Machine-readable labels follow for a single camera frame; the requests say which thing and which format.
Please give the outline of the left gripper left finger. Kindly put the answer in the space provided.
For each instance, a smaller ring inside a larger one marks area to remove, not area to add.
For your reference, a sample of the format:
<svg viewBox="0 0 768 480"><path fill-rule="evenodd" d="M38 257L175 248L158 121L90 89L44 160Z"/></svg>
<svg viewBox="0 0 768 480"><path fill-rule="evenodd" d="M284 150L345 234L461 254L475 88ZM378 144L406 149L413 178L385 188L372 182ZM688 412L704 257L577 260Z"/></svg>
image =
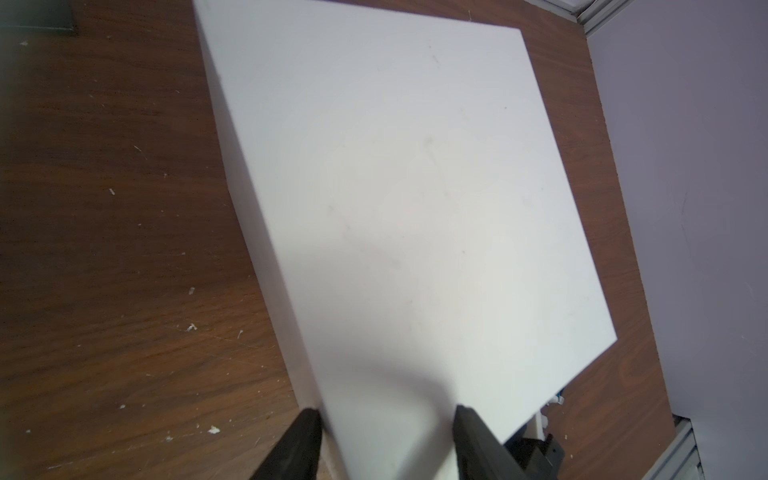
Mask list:
<svg viewBox="0 0 768 480"><path fill-rule="evenodd" d="M321 413L303 409L250 480L315 480L323 439Z"/></svg>

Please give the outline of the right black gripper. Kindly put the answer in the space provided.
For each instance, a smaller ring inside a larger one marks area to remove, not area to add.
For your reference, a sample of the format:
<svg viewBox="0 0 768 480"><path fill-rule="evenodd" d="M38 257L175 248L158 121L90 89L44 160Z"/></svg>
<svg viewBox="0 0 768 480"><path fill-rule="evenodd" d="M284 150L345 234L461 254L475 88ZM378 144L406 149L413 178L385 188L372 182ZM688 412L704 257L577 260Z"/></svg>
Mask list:
<svg viewBox="0 0 768 480"><path fill-rule="evenodd" d="M522 479L558 479L565 451L552 434L544 440L513 436L504 446L521 469Z"/></svg>

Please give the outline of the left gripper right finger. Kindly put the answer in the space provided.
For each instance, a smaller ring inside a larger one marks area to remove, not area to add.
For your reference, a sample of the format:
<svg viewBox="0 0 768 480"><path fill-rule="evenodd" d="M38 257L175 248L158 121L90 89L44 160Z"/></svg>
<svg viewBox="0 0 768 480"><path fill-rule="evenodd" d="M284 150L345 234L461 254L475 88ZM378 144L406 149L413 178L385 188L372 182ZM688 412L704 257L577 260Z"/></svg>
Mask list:
<svg viewBox="0 0 768 480"><path fill-rule="evenodd" d="M515 458L474 409L456 406L452 435L461 480L527 479Z"/></svg>

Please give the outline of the white three-drawer cabinet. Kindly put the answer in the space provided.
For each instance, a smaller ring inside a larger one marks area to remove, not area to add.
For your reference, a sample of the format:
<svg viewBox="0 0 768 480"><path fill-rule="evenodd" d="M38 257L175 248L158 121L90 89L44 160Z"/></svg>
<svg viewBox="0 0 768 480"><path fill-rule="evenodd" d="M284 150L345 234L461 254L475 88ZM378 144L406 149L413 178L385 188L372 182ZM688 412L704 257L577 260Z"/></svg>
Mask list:
<svg viewBox="0 0 768 480"><path fill-rule="evenodd" d="M616 339L523 34L329 1L194 5L231 200L348 479L454 479Z"/></svg>

